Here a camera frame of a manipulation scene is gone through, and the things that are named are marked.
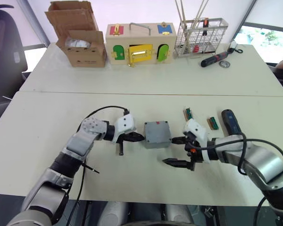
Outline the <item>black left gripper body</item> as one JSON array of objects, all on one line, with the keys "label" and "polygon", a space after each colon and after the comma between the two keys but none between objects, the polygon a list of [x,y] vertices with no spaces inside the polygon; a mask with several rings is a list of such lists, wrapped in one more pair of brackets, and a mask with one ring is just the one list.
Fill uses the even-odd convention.
[{"label": "black left gripper body", "polygon": [[117,143],[119,144],[119,156],[124,155],[124,141],[129,141],[131,137],[131,133],[121,134],[118,137]]}]

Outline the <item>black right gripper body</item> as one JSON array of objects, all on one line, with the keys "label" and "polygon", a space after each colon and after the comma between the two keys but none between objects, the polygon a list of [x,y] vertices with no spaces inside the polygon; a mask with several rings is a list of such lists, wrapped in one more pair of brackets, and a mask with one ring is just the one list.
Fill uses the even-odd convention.
[{"label": "black right gripper body", "polygon": [[187,132],[186,134],[186,143],[185,143],[185,151],[187,155],[190,157],[190,161],[187,163],[187,168],[191,171],[195,171],[195,164],[197,162],[203,162],[203,157],[201,155],[201,151],[198,151],[196,148],[200,148],[199,142],[196,140],[196,136],[191,132]]}]

